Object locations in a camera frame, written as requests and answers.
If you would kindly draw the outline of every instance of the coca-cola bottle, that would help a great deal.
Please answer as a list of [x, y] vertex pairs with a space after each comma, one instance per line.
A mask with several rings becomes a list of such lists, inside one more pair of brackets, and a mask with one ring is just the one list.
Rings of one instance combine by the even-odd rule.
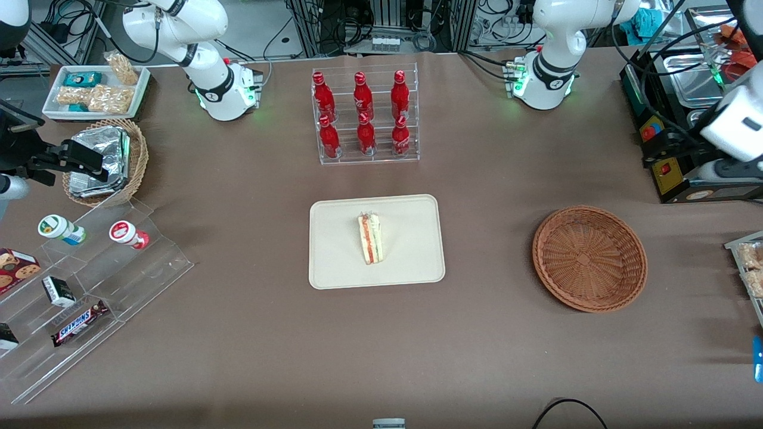
[[355, 107], [358, 109], [358, 115], [366, 113], [369, 116], [369, 120], [374, 120], [374, 101], [371, 96], [371, 89], [368, 84], [365, 83], [365, 73], [355, 73]]
[[392, 153], [394, 155], [403, 156], [408, 153], [410, 132], [408, 132], [405, 122], [405, 116], [400, 116], [394, 122], [394, 128], [392, 129]]
[[331, 88], [326, 85], [324, 74], [321, 72], [313, 73], [313, 83], [315, 84], [315, 101], [318, 102], [318, 111], [321, 115], [326, 115], [333, 123], [336, 121], [336, 103], [333, 100]]
[[371, 119], [369, 114], [361, 113], [358, 116], [358, 143], [360, 151], [363, 155], [371, 156], [376, 153], [376, 132], [374, 126], [371, 125]]
[[392, 118], [397, 120], [400, 116], [408, 117], [408, 85], [405, 84], [405, 72], [398, 70], [394, 73], [394, 85], [392, 86]]
[[318, 119], [320, 123], [320, 142], [324, 146], [324, 153], [329, 158], [339, 158], [342, 156], [342, 147], [339, 145], [339, 133], [331, 124], [328, 115], [321, 115]]

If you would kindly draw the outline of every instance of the cookie box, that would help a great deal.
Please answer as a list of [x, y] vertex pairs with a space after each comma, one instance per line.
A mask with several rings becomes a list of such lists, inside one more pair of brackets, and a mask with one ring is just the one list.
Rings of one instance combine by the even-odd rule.
[[0, 295], [40, 271], [34, 256], [0, 248]]

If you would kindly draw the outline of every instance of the brown table surface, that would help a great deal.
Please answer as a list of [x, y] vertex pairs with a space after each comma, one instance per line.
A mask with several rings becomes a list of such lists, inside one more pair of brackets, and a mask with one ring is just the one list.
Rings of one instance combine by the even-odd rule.
[[[311, 68], [411, 60], [421, 161], [321, 166]], [[0, 427], [363, 428], [404, 417], [410, 429], [529, 428], [561, 396], [613, 428], [761, 427], [760, 328], [723, 244], [760, 230], [763, 211], [658, 203], [622, 66], [613, 50], [591, 50], [564, 103], [534, 111], [456, 55], [277, 63], [262, 107], [230, 123], [199, 108], [180, 69], [153, 69], [137, 197], [197, 266], [29, 405], [2, 402]], [[40, 134], [57, 144], [84, 126], [49, 121]], [[85, 212], [60, 184], [32, 188], [0, 222], [4, 246], [34, 249], [44, 215]], [[310, 287], [313, 203], [419, 193], [439, 201], [442, 282]], [[576, 204], [612, 211], [644, 243], [649, 279], [623, 310], [574, 311], [536, 277], [536, 227]], [[542, 427], [596, 421], [565, 404]]]

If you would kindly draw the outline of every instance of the white container with green lid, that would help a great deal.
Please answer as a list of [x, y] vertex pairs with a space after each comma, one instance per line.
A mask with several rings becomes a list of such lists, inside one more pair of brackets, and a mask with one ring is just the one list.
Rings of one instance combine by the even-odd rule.
[[57, 214], [49, 214], [44, 217], [37, 226], [37, 231], [43, 237], [61, 240], [72, 246], [80, 244], [87, 237], [85, 228], [74, 225]]

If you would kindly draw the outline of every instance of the empty wicker basket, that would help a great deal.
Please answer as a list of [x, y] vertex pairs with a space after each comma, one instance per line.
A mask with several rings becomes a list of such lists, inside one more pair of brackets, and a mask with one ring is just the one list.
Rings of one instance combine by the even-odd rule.
[[556, 298], [591, 313], [625, 307], [646, 283], [646, 253], [633, 230], [614, 214], [585, 205], [541, 223], [533, 264]]
[[70, 174], [64, 173], [63, 180], [61, 181], [63, 191], [74, 202], [95, 207], [111, 196], [110, 204], [118, 205], [129, 200], [137, 192], [140, 183], [143, 181], [143, 174], [146, 172], [146, 165], [148, 164], [148, 146], [146, 145], [143, 133], [140, 132], [140, 128], [128, 119], [105, 119], [90, 125], [87, 129], [107, 127], [109, 125], [122, 127], [130, 135], [130, 174], [128, 176], [130, 181], [122, 190], [114, 195], [77, 198], [69, 191]]

